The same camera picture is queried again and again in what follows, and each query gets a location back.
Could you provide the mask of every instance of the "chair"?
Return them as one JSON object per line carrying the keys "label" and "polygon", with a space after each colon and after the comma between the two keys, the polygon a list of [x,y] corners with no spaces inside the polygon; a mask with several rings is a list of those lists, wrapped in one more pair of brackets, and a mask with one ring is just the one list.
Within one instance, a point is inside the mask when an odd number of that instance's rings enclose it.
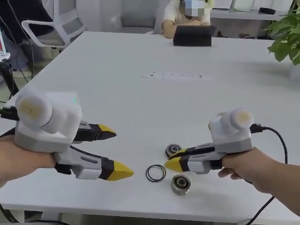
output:
{"label": "chair", "polygon": [[[53,1],[53,21],[22,21],[22,27],[31,40],[39,47],[51,47],[64,49],[80,34],[86,31],[85,26],[79,19],[76,10],[76,0],[52,0]],[[53,32],[42,36],[36,36],[31,25],[43,25],[54,28]]]}
{"label": "chair", "polygon": [[170,0],[123,0],[121,13],[111,18],[118,33],[159,34],[164,9]]}
{"label": "chair", "polygon": [[[45,11],[40,0],[0,0],[0,16],[5,24],[0,22],[6,36],[17,45],[21,44],[28,37],[20,27],[24,20],[42,20],[45,22],[52,22],[52,18]],[[32,32],[36,36],[46,35],[53,31],[53,27],[45,27],[40,25],[32,25]]]}

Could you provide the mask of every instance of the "o-ring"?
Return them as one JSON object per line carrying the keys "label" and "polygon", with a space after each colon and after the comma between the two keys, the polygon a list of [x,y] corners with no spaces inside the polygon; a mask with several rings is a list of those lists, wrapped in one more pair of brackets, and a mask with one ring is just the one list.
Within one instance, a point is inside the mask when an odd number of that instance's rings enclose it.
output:
{"label": "o-ring", "polygon": [[[163,175],[160,179],[154,179],[153,177],[150,176],[149,174],[149,171],[150,169],[152,168],[158,168],[158,169],[161,169],[161,171],[163,172]],[[153,183],[158,183],[158,182],[161,182],[164,178],[165,178],[165,175],[166,175],[166,170],[165,168],[162,166],[162,165],[159,165],[159,164],[155,164],[155,165],[151,165],[149,166],[147,169],[146,169],[146,178],[147,180],[153,182]]]}

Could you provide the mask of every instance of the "metal bearing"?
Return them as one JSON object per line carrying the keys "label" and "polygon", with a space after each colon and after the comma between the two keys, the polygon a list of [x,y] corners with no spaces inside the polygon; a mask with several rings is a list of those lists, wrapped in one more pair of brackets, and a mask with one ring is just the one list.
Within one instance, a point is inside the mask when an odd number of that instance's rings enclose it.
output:
{"label": "metal bearing", "polygon": [[191,188],[191,181],[184,175],[176,175],[172,179],[171,188],[177,195],[186,195]]}
{"label": "metal bearing", "polygon": [[165,153],[167,154],[168,157],[170,157],[171,155],[179,152],[181,150],[181,146],[178,144],[170,144],[166,150]]}

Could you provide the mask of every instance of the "white desk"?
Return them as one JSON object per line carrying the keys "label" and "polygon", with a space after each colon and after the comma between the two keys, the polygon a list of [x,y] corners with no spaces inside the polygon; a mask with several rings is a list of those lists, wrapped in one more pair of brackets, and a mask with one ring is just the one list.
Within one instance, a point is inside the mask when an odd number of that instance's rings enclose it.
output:
{"label": "white desk", "polygon": [[[106,124],[118,136],[80,148],[130,166],[132,178],[105,182],[39,170],[0,190],[8,209],[56,210],[145,218],[239,222],[251,218],[269,196],[244,181],[219,179],[217,172],[197,176],[190,193],[176,196],[170,188],[175,173],[150,183],[145,170],[163,164],[165,147],[192,147],[211,140],[207,128],[216,113],[245,106],[256,122],[278,129],[291,163],[300,164],[299,85],[288,78],[290,63],[269,55],[270,41],[218,38],[211,48],[174,47],[156,35],[82,34],[29,85],[45,91],[76,91],[84,120]],[[208,81],[142,78],[150,71],[200,74]],[[0,132],[14,125],[1,120]],[[278,160],[282,146],[272,133],[257,134],[255,146]],[[299,224],[300,218],[278,201],[258,224]]]}

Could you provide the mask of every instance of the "hand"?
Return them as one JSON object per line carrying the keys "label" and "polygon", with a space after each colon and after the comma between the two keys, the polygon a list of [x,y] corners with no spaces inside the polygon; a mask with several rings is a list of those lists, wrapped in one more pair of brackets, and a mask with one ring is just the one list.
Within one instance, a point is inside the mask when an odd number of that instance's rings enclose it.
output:
{"label": "hand", "polygon": [[210,26],[210,22],[203,22],[201,23],[201,26]]}
{"label": "hand", "polygon": [[50,153],[32,152],[14,144],[14,136],[0,139],[0,187],[6,182],[31,174],[38,168],[54,168]]}
{"label": "hand", "polygon": [[253,183],[254,187],[263,193],[269,193],[269,180],[279,162],[263,154],[257,148],[250,151],[225,156],[219,177],[231,177],[233,180],[245,179]]}

